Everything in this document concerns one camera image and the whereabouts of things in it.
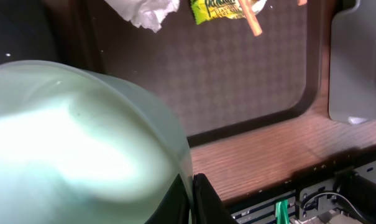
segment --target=orange stick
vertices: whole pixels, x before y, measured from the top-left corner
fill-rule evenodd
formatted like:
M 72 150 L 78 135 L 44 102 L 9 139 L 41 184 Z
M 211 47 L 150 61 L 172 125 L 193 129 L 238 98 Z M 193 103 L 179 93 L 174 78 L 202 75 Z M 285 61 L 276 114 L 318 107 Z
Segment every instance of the orange stick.
M 258 23 L 258 20 L 254 14 L 254 12 L 251 10 L 251 4 L 249 0 L 239 0 L 239 4 L 243 9 L 243 13 L 245 15 L 245 18 L 247 19 L 247 22 L 249 22 L 250 28 L 254 35 L 257 37 L 262 33 L 262 29 L 260 27 L 260 24 Z
M 298 5 L 303 6 L 307 3 L 308 0 L 298 0 Z

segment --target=white wire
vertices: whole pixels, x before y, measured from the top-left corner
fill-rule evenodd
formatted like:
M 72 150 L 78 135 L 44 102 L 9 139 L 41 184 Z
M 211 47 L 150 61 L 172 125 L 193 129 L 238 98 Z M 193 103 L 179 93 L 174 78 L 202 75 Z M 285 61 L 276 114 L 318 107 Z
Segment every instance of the white wire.
M 304 204 L 304 206 L 303 206 L 303 208 L 305 209 L 305 206 L 308 204 L 308 202 L 309 201 L 311 201 L 312 199 L 314 199 L 314 198 L 316 198 L 316 197 L 319 197 L 319 196 L 322 196 L 322 195 L 336 195 L 336 196 L 338 196 L 338 197 L 340 197 L 340 198 L 342 198 L 342 199 L 344 199 L 350 206 L 351 206 L 351 208 L 356 212 L 356 214 L 358 215 L 358 216 L 360 216 L 361 218 L 363 218 L 364 220 L 366 220 L 357 210 L 356 210 L 356 208 L 354 207 L 354 205 L 353 204 L 351 204 L 351 202 L 347 199 L 347 198 L 345 198 L 344 196 L 342 196 L 341 194 L 339 194 L 339 193 L 335 193 L 335 192 L 324 192 L 324 193 L 318 193 L 317 195 L 315 195 L 315 196 L 313 196 L 313 197 L 311 197 L 305 204 Z

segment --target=cable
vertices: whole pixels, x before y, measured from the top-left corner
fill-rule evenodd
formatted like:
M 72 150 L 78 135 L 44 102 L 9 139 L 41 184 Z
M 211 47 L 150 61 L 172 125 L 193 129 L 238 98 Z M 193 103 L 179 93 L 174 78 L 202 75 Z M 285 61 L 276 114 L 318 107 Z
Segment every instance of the cable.
M 361 217 L 362 219 L 364 219 L 364 220 L 367 220 L 366 218 L 364 218 L 364 217 L 362 216 L 362 214 L 360 214 L 360 213 L 358 212 L 358 210 L 356 210 L 355 206 L 354 206 L 353 204 L 351 204 L 351 202 L 350 202 L 347 198 L 345 198 L 345 197 L 342 196 L 341 194 L 339 194 L 339 193 L 335 193 L 335 192 L 323 192 L 323 193 L 318 193 L 318 194 L 316 194 L 315 196 L 313 196 L 313 197 L 311 197 L 311 198 L 308 198 L 307 201 L 306 201 L 306 202 L 304 203 L 304 205 L 302 206 L 302 209 L 305 209 L 305 207 L 306 207 L 306 205 L 308 204 L 309 201 L 311 201 L 312 199 L 314 199 L 314 198 L 316 198 L 316 197 L 322 196 L 322 195 L 336 195 L 336 196 L 338 196 L 338 197 L 344 199 L 344 200 L 345 200 L 345 201 L 351 206 L 351 208 L 356 212 L 356 214 L 357 214 L 358 216 L 360 216 L 360 217 Z

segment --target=crumpled tissue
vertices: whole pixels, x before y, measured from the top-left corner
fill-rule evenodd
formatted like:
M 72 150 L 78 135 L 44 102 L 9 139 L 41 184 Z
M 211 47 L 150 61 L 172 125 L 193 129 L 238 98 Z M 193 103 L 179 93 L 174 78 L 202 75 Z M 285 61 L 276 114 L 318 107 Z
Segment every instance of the crumpled tissue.
M 169 12 L 176 12 L 179 0 L 105 0 L 125 20 L 157 32 Z

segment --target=wooden table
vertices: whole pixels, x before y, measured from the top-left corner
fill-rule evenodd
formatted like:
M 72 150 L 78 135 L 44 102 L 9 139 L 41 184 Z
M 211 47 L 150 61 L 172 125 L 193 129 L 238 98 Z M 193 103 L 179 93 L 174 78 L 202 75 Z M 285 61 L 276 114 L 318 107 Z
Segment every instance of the wooden table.
M 224 203 L 284 182 L 333 154 L 376 144 L 376 121 L 350 126 L 328 116 L 329 26 L 335 2 L 328 4 L 321 89 L 313 106 L 299 118 L 192 150 L 194 173 L 206 174 Z

